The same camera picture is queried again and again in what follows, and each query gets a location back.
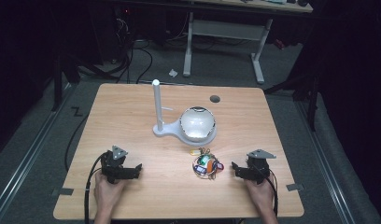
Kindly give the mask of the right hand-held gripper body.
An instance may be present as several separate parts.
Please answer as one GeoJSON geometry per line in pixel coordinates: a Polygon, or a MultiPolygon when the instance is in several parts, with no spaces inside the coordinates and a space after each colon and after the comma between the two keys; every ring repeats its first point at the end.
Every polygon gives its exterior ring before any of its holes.
{"type": "Polygon", "coordinates": [[[247,153],[247,167],[251,172],[251,179],[260,184],[270,176],[270,168],[267,159],[275,159],[276,155],[262,149],[256,149],[247,153]]]}

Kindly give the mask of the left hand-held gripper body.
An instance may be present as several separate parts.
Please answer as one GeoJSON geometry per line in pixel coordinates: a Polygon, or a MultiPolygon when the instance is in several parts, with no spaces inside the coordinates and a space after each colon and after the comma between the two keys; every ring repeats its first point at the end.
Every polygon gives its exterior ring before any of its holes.
{"type": "Polygon", "coordinates": [[[122,167],[127,154],[127,151],[117,146],[113,146],[111,150],[102,154],[102,174],[106,176],[110,184],[127,178],[126,170],[122,167]]]}

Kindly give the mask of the person's right hand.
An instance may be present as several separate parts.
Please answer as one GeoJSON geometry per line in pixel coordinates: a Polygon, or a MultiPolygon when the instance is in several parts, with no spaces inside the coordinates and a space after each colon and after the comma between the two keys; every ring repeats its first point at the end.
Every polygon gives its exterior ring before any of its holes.
{"type": "Polygon", "coordinates": [[[257,184],[251,180],[245,180],[251,201],[257,208],[272,208],[274,191],[267,180],[257,184]]]}

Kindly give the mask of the person's left hand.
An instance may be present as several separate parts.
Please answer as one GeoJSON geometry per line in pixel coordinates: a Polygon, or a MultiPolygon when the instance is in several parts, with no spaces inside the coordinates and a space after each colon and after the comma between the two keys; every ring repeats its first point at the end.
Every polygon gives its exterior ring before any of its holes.
{"type": "Polygon", "coordinates": [[[94,197],[97,202],[99,209],[112,209],[116,206],[120,199],[120,195],[124,187],[126,186],[126,181],[121,180],[117,183],[110,183],[107,177],[101,172],[95,174],[95,189],[94,197]]]}

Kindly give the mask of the bunch of keys coloured tags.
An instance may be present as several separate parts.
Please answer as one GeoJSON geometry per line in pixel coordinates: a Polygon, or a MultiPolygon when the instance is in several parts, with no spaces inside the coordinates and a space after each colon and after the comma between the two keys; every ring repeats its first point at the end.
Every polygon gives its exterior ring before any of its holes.
{"type": "Polygon", "coordinates": [[[215,179],[216,174],[224,170],[224,165],[210,151],[209,148],[199,147],[200,155],[194,156],[192,162],[193,172],[203,179],[215,179]]]}

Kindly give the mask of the white round bowl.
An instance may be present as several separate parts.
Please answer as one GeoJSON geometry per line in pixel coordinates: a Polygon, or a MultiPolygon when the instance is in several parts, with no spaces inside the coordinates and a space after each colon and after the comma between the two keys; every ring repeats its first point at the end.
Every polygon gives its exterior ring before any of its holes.
{"type": "Polygon", "coordinates": [[[179,122],[185,136],[194,142],[209,137],[216,127],[214,115],[201,106],[188,108],[181,115],[179,122]]]}

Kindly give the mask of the dark metal stand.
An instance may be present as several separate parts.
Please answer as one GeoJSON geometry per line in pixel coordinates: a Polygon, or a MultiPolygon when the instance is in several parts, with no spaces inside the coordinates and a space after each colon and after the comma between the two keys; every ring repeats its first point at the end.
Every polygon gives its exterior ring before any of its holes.
{"type": "Polygon", "coordinates": [[[312,132],[316,130],[315,115],[318,109],[318,84],[319,77],[317,75],[303,75],[299,77],[290,78],[284,82],[274,85],[271,88],[264,90],[265,94],[272,94],[279,90],[294,89],[292,99],[294,101],[308,101],[306,111],[306,120],[312,132]]]}
{"type": "Polygon", "coordinates": [[[54,104],[53,111],[57,111],[63,100],[63,77],[66,77],[70,84],[78,84],[80,76],[74,57],[66,51],[60,51],[53,60],[53,81],[54,81],[54,104]]]}

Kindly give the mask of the desk with white legs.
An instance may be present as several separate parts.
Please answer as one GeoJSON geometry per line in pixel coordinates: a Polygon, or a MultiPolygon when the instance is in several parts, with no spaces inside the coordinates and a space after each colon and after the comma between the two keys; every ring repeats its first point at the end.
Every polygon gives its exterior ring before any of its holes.
{"type": "MultiPolygon", "coordinates": [[[[241,9],[261,9],[263,12],[285,13],[312,13],[313,8],[307,0],[190,0],[190,5],[209,4],[212,7],[240,7],[241,9]]],[[[195,19],[193,13],[189,13],[187,48],[184,58],[183,76],[191,75],[192,63],[192,39],[195,35],[230,38],[238,40],[257,41],[259,45],[256,51],[250,54],[254,74],[259,84],[264,83],[261,70],[260,57],[266,39],[270,33],[273,18],[262,20],[261,24],[245,24],[244,22],[219,19],[195,19]]]]}

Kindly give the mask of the white stand with post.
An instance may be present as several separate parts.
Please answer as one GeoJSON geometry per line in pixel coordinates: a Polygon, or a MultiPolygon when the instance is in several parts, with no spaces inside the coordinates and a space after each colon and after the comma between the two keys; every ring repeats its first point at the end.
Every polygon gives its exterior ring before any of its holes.
{"type": "Polygon", "coordinates": [[[155,103],[155,112],[156,112],[156,124],[154,125],[152,131],[154,132],[156,136],[158,137],[163,137],[168,135],[174,136],[177,139],[179,139],[181,142],[183,142],[184,144],[193,146],[193,147],[206,146],[215,139],[217,135],[217,123],[216,123],[215,130],[211,133],[211,135],[200,142],[191,141],[188,137],[185,136],[179,122],[181,116],[172,123],[165,123],[162,118],[162,97],[161,97],[160,81],[158,79],[154,79],[152,81],[152,88],[154,93],[154,103],[155,103]]]}

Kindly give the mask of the metal floor rail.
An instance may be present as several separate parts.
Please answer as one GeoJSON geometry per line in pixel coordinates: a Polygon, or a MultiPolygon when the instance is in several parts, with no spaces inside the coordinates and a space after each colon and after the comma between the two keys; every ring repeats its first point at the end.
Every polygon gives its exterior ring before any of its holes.
{"type": "Polygon", "coordinates": [[[28,147],[27,151],[21,156],[20,163],[16,166],[16,169],[11,173],[10,179],[7,181],[5,188],[0,194],[0,221],[5,215],[8,207],[13,201],[17,194],[17,191],[21,187],[22,182],[28,175],[32,166],[35,163],[37,156],[39,155],[42,147],[45,144],[46,138],[55,122],[59,116],[64,104],[67,102],[68,98],[73,94],[77,85],[76,84],[66,84],[63,89],[63,99],[60,103],[54,106],[53,110],[49,111],[46,116],[42,126],[36,133],[35,139],[32,144],[28,147]]]}
{"type": "Polygon", "coordinates": [[[312,130],[308,123],[307,111],[304,103],[295,102],[295,107],[302,117],[303,126],[308,132],[309,138],[311,139],[313,149],[317,157],[317,164],[320,169],[320,172],[324,178],[325,184],[328,188],[328,191],[331,195],[332,201],[336,208],[336,211],[343,224],[355,224],[355,219],[349,209],[349,206],[346,202],[342,188],[340,187],[333,169],[330,166],[330,163],[324,153],[322,145],[319,142],[318,136],[315,131],[312,130]]]}

